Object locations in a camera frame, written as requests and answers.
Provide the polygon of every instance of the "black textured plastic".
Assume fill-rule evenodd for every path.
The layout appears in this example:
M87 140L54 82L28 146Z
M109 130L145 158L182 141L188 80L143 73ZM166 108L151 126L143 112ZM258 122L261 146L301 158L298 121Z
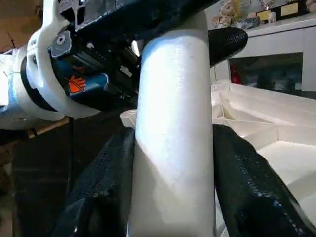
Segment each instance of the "black textured plastic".
M211 67L242 51L248 42L246 31L234 27L208 31L208 38Z
M125 128L106 143L78 178L53 237L126 237L134 136Z
M213 126L215 186L230 237L315 237L269 163L231 128Z

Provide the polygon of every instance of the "red object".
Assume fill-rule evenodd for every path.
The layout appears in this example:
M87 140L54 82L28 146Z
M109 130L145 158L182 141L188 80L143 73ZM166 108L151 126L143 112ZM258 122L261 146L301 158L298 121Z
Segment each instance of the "red object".
M238 71L237 71L237 66L233 65L231 67L231 71L232 71L231 82L234 83L234 84L241 84L240 76L239 76Z

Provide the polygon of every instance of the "white cabinet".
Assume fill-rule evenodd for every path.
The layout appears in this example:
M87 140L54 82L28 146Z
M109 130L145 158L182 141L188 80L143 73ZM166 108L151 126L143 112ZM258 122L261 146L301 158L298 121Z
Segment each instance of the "white cabinet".
M265 24L247 33L247 46L233 58L302 53L302 91L316 91L316 14ZM217 81L230 80L229 60L214 71Z

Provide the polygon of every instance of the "orange logo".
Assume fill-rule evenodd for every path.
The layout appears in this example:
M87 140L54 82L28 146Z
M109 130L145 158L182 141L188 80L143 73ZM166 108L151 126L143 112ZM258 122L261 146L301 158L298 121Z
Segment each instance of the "orange logo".
M79 91L84 92L85 88L85 80L83 78L75 78L74 75L69 79L65 78L67 81L69 81L69 89L71 93L76 93Z

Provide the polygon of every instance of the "white shelf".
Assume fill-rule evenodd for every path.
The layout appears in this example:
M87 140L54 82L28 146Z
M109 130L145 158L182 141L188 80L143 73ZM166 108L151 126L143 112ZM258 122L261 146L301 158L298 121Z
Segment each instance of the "white shelf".
M292 31L301 28L316 26L316 14L307 14L304 16L293 17L274 23L263 24L258 27L247 30L249 37L274 34L283 31Z

